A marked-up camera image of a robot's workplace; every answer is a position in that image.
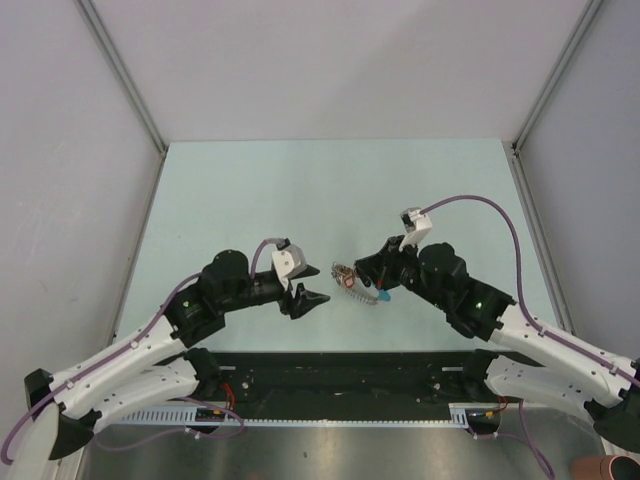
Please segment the metal key organizer with rings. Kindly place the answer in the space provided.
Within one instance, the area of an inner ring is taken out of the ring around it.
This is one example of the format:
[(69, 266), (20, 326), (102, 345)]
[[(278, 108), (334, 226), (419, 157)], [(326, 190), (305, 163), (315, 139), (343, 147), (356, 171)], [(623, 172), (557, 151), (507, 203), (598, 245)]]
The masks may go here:
[[(370, 306), (391, 301), (391, 295), (385, 290), (369, 290), (357, 277), (353, 267), (334, 262), (331, 266), (331, 276), (336, 284), (351, 298)], [(351, 289), (344, 286), (343, 280), (347, 276), (353, 276), (355, 284)]]

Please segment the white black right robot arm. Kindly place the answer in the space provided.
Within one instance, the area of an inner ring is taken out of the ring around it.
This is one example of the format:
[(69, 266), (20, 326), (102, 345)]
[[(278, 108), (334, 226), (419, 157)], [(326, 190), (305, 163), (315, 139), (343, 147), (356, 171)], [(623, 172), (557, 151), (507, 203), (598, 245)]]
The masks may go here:
[(406, 246), (400, 236), (354, 263), (367, 286), (404, 287), (441, 310), (466, 338), (480, 338), (536, 362), (532, 372), (492, 356), (463, 373), (473, 401), (491, 394), (530, 399), (591, 423), (610, 443), (639, 450), (639, 364), (578, 339), (526, 312), (509, 294), (469, 275), (447, 243)]

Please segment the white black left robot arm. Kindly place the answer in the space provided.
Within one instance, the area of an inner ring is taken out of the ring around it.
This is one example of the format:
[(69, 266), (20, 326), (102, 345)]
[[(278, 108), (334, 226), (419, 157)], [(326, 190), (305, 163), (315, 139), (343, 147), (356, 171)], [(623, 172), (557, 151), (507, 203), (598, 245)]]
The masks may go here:
[(111, 422), (169, 400), (214, 397), (222, 374), (200, 342), (222, 330), (228, 313), (274, 303), (297, 320), (327, 302), (305, 288), (319, 274), (302, 250), (284, 243), (268, 270), (258, 272), (238, 250), (224, 250), (187, 277), (157, 313), (130, 335), (67, 370), (37, 369), (24, 379), (31, 417), (49, 404), (57, 431), (45, 455), (62, 459), (85, 447)]

